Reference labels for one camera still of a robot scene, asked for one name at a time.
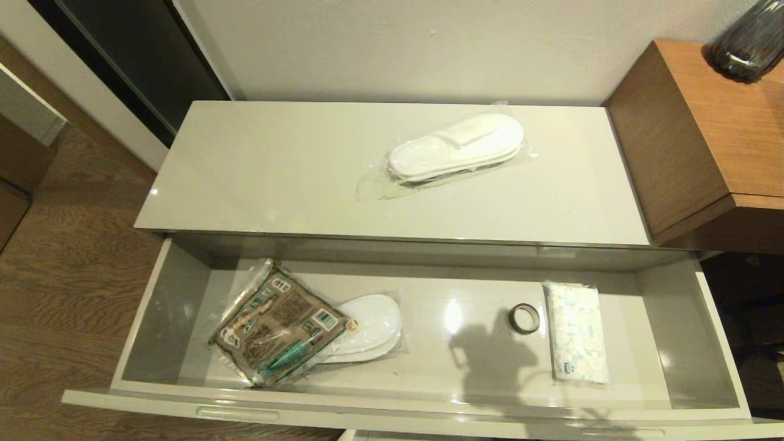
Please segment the glossy white drawer cabinet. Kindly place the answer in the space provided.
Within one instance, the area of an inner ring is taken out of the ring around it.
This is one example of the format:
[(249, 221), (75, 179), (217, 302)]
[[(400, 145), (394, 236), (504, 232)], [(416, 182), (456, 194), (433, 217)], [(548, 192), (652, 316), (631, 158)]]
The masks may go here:
[[(398, 143), (497, 111), (521, 155), (431, 187), (383, 175)], [(202, 101), (135, 226), (225, 258), (637, 271), (653, 246), (602, 108)]]

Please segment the brown and white furniture piece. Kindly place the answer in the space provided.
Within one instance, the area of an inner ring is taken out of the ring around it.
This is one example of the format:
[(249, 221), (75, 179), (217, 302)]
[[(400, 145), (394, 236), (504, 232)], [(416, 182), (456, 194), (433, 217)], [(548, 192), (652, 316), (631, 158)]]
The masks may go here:
[(0, 62), (0, 253), (32, 206), (67, 120)]

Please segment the silver and black robot base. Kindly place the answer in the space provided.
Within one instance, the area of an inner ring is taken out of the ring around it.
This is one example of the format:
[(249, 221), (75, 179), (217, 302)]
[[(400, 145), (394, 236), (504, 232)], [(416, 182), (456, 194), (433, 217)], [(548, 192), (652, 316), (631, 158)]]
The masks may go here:
[(494, 441), (492, 438), (346, 429), (336, 441)]

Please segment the white patterned tissue pack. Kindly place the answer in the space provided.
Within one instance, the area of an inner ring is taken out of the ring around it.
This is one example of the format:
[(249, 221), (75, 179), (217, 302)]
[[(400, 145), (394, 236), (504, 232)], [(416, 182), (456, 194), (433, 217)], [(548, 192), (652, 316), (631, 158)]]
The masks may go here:
[(546, 301), (555, 382), (610, 385), (605, 333), (597, 287), (541, 283)]

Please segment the white door frame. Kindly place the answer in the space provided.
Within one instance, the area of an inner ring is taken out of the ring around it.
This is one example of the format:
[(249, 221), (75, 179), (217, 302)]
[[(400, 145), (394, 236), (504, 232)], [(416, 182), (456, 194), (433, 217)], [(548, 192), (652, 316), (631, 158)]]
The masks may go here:
[(159, 172), (168, 148), (79, 58), (28, 0), (0, 0), (0, 36), (135, 158), (153, 173)]

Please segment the dark glass vase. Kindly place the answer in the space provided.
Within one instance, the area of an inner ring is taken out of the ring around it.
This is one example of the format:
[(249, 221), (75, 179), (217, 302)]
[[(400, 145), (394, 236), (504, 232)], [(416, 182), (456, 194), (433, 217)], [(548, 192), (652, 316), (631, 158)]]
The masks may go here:
[(720, 75), (756, 83), (784, 58), (784, 0), (757, 0), (702, 54)]

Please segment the brown wooden side cabinet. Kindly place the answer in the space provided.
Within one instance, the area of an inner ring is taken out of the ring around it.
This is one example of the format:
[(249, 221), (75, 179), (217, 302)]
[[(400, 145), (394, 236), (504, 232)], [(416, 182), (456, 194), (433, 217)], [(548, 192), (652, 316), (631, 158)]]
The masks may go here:
[(703, 50), (651, 41), (606, 100), (650, 239), (784, 255), (784, 61), (736, 83)]

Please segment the dark door panel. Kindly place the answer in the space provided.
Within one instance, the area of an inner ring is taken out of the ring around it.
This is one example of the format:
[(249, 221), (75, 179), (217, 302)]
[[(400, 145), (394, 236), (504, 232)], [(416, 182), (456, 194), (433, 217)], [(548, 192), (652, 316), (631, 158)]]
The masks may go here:
[(194, 101), (229, 100), (174, 0), (28, 3), (166, 148)]

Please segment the brown grain package green print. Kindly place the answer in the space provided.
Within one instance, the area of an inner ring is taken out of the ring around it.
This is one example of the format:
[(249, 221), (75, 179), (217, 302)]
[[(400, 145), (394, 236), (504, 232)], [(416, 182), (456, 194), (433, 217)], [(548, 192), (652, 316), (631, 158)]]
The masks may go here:
[(251, 388), (269, 388), (337, 350), (358, 321), (272, 259), (259, 260), (219, 316), (207, 346)]

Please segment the black tape roll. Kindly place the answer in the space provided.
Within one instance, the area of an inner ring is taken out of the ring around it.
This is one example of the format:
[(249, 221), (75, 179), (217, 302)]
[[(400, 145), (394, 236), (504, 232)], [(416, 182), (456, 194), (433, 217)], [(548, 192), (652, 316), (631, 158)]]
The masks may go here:
[[(522, 323), (518, 320), (518, 313), (526, 313), (527, 323)], [(530, 335), (540, 329), (541, 316), (537, 308), (531, 304), (519, 303), (510, 308), (507, 313), (507, 320), (511, 328), (521, 335)]]

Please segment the white slippers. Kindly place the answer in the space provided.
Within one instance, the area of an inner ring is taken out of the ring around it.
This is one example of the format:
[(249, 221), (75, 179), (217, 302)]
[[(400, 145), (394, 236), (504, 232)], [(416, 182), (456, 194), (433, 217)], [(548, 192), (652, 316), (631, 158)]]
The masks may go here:
[(358, 202), (403, 198), (463, 179), (520, 167), (540, 152), (507, 101), (399, 138), (356, 182)]
[(371, 293), (336, 304), (349, 319), (344, 332), (306, 366), (372, 362), (391, 355), (401, 342), (403, 320), (398, 291)]

